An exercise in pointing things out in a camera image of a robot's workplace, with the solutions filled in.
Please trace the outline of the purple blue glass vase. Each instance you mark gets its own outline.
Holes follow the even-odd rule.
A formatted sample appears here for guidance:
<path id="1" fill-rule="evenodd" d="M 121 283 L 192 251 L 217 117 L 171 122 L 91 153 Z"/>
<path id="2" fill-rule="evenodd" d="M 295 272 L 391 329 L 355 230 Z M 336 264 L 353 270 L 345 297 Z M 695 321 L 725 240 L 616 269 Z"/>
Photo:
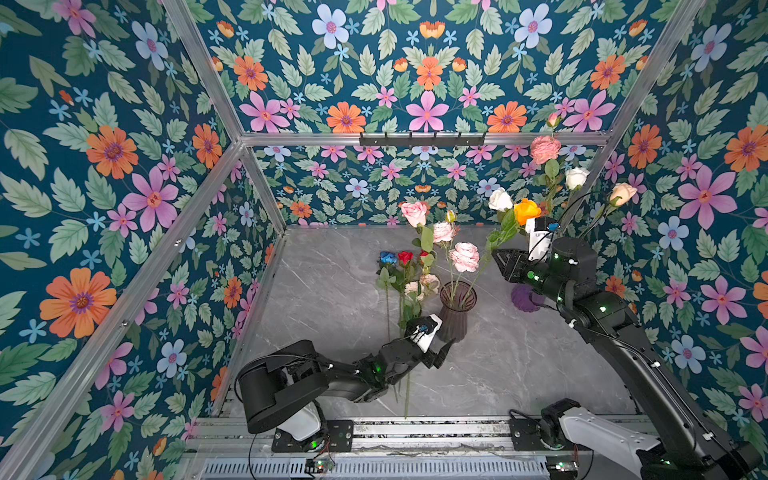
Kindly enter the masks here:
<path id="1" fill-rule="evenodd" d="M 533 313 L 539 311 L 544 300 L 536 294 L 532 287 L 527 284 L 517 284 L 510 294 L 513 306 L 521 312 Z"/>

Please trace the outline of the yellow orange rose stem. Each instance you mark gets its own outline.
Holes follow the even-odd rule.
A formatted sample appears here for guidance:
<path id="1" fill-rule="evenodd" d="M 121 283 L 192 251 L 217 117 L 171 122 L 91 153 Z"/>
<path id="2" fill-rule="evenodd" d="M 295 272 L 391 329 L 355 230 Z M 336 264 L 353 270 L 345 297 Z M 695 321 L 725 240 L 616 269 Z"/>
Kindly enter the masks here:
<path id="1" fill-rule="evenodd" d="M 480 266 L 478 270 L 482 270 L 488 265 L 491 260 L 491 253 L 494 250 L 499 249 L 504 243 L 512 240 L 525 229 L 525 223 L 528 219 L 540 217 L 542 210 L 535 202 L 523 199 L 518 203 L 514 203 L 512 210 L 505 213 L 496 213 L 500 219 L 500 226 L 492 230 L 486 237 L 483 253 L 480 253 L 478 249 L 480 253 Z"/>

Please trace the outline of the large pink rose stem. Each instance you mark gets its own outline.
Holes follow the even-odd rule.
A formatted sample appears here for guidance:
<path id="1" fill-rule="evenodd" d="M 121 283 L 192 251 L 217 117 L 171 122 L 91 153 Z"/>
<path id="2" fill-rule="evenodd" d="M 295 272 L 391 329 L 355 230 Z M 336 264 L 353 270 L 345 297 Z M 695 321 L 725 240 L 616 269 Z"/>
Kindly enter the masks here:
<path id="1" fill-rule="evenodd" d="M 455 307 L 463 307 L 469 287 L 462 286 L 462 278 L 466 273 L 475 273 L 480 266 L 478 247 L 470 242 L 455 243 L 448 252 L 448 258 L 453 271 L 457 274 L 451 287 L 451 300 Z"/>

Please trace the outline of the dark mauve glass vase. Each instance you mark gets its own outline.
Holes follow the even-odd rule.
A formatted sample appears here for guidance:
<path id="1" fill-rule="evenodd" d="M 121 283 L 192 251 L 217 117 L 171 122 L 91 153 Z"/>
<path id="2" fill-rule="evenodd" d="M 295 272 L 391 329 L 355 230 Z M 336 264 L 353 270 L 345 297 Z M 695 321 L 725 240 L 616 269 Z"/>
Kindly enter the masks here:
<path id="1" fill-rule="evenodd" d="M 442 325 L 438 337 L 445 343 L 461 342 L 468 332 L 469 312 L 477 304 L 474 288 L 465 281 L 452 281 L 441 288 L 440 301 L 438 317 Z"/>

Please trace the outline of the artificial flower bunch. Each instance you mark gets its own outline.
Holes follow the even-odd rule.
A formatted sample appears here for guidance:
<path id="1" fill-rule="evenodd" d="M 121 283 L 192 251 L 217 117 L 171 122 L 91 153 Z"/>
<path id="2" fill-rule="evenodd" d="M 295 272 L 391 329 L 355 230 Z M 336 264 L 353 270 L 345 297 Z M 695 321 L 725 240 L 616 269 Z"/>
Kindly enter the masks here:
<path id="1" fill-rule="evenodd" d="M 380 354 L 386 385 L 403 401 L 409 417 L 413 396 L 412 375 L 440 362 L 432 344 L 442 321 L 424 311 L 424 303 L 438 293 L 440 280 L 420 265 L 412 251 L 380 254 L 376 286 L 385 294 L 388 341 Z"/>

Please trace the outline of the small white bud stem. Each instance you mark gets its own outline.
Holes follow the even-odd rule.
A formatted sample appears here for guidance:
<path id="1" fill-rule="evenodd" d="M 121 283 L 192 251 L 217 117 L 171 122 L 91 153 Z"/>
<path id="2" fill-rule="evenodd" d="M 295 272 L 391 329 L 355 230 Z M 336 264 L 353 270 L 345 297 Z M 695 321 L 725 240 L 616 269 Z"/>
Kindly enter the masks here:
<path id="1" fill-rule="evenodd" d="M 581 198 L 589 174 L 585 168 L 574 167 L 559 176 L 553 200 L 556 219 L 561 219 L 572 204 Z"/>

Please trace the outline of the pink rose spray stem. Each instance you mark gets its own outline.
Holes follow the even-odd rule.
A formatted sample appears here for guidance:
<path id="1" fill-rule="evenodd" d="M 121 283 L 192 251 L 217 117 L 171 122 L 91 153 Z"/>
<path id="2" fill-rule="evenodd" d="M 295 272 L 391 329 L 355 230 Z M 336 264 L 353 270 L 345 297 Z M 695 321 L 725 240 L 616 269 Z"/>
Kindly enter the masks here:
<path id="1" fill-rule="evenodd" d="M 440 280 L 431 273 L 431 267 L 437 258 L 435 247 L 448 247 L 458 233 L 452 212 L 446 214 L 444 221 L 430 225 L 427 220 L 429 209 L 428 203 L 424 201 L 405 202 L 400 205 L 401 214 L 418 234 L 416 243 L 420 248 L 421 273 L 416 280 L 408 281 L 405 286 L 405 293 L 417 301 L 423 301 L 438 293 Z"/>

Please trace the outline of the pink carnation stem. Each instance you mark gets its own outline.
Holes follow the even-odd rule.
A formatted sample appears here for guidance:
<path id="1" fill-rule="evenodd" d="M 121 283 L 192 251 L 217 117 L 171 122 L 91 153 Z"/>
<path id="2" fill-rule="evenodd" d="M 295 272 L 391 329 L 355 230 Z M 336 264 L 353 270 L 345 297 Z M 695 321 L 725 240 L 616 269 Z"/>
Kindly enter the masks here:
<path id="1" fill-rule="evenodd" d="M 549 133 L 536 137 L 531 143 L 532 159 L 536 165 L 544 169 L 543 182 L 547 188 L 547 193 L 540 208 L 548 213 L 552 213 L 554 210 L 553 200 L 558 190 L 557 182 L 560 173 L 558 156 L 562 144 L 555 134 L 560 123 L 561 116 L 559 113 L 550 114 L 546 121 Z"/>

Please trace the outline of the cream white rose stem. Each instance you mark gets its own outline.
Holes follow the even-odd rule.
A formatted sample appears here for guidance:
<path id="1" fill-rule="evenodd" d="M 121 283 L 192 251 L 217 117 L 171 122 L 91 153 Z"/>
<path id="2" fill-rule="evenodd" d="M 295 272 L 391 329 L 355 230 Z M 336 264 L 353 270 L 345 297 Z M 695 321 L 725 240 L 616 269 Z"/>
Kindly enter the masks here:
<path id="1" fill-rule="evenodd" d="M 596 217 L 588 224 L 579 238 L 584 238 L 593 230 L 599 222 L 610 213 L 618 210 L 621 206 L 628 203 L 637 193 L 637 188 L 629 183 L 617 183 L 614 185 L 607 202 L 598 210 Z"/>

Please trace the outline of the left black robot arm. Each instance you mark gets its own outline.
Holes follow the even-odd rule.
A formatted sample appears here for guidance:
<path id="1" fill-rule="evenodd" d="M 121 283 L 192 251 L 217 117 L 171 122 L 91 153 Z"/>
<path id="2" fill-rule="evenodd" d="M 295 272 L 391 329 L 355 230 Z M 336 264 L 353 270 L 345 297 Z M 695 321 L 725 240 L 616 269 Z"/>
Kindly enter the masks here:
<path id="1" fill-rule="evenodd" d="M 310 340 L 295 342 L 247 363 L 238 372 L 238 399 L 248 431 L 274 429 L 321 396 L 370 403 L 417 366 L 440 368 L 453 344 L 449 341 L 434 352 L 409 337 L 399 338 L 375 355 L 346 364 L 321 355 Z"/>

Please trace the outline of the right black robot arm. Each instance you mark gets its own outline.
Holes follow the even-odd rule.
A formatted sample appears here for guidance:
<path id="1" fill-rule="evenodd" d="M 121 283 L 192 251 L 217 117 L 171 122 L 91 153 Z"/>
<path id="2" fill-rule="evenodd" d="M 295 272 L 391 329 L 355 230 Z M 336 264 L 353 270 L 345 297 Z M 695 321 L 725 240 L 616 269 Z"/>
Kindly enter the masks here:
<path id="1" fill-rule="evenodd" d="M 574 403 L 558 403 L 562 437 L 641 479 L 745 479 L 763 463 L 701 410 L 653 350 L 639 320 L 617 294 L 597 286 L 597 254 L 577 238 L 556 239 L 546 254 L 497 249 L 503 278 L 527 284 L 621 377 L 656 436 L 631 431 Z"/>

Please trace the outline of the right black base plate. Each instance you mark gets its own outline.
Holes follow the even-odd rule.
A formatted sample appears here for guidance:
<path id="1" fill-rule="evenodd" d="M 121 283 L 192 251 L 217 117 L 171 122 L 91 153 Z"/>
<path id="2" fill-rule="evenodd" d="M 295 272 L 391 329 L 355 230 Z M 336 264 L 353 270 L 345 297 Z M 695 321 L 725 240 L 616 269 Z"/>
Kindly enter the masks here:
<path id="1" fill-rule="evenodd" d="M 516 451 L 554 451 L 555 446 L 546 443 L 541 435 L 539 424 L 524 417 L 508 419 L 510 439 Z"/>

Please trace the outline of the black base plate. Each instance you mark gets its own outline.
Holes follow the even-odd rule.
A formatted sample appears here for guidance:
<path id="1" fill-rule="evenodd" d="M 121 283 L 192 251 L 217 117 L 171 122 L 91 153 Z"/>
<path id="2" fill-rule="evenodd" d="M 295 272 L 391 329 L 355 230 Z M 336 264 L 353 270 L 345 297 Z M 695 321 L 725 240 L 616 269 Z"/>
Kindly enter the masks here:
<path id="1" fill-rule="evenodd" d="M 555 446 L 546 443 L 541 435 L 539 424 L 524 417 L 508 419 L 510 439 L 516 451 L 554 451 Z"/>
<path id="2" fill-rule="evenodd" d="M 320 453 L 322 451 L 350 452 L 355 423 L 352 420 L 329 420 L 320 430 L 304 440 L 296 440 L 287 431 L 276 429 L 271 451 L 273 453 Z"/>

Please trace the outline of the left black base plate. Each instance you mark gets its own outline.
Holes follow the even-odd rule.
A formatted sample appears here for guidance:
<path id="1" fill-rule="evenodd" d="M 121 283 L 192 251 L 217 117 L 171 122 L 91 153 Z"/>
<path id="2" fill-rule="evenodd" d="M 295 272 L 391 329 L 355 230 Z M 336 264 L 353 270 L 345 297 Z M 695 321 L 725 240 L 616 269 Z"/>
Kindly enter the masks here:
<path id="1" fill-rule="evenodd" d="M 271 451 L 273 453 L 320 453 L 322 451 L 350 452 L 355 423 L 352 420 L 329 420 L 320 430 L 304 440 L 296 440 L 287 431 L 276 429 Z"/>

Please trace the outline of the black hook rail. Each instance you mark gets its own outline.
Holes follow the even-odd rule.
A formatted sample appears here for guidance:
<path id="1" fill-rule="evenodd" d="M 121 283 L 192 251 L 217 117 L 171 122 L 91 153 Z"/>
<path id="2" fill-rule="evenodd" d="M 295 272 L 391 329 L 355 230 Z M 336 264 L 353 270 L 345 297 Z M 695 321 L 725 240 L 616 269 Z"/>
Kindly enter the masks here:
<path id="1" fill-rule="evenodd" d="M 486 143 L 486 135 L 465 133 L 375 133 L 361 134 L 358 137 L 360 146 L 371 147 L 416 147 L 427 146 L 437 148 L 482 146 Z"/>

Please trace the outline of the aluminium mounting rail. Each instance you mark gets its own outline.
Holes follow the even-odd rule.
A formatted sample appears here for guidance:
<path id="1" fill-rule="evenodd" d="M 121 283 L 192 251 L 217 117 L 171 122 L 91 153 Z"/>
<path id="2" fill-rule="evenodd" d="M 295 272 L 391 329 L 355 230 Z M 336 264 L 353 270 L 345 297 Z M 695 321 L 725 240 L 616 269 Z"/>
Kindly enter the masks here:
<path id="1" fill-rule="evenodd" d="M 510 439 L 508 415 L 454 417 L 356 417 L 353 452 L 443 452 L 454 449 L 516 451 Z M 197 435 L 188 441 L 195 451 L 236 453 L 254 446 L 258 451 L 271 451 L 272 430 L 252 435 L 243 421 L 236 418 L 200 420 Z"/>

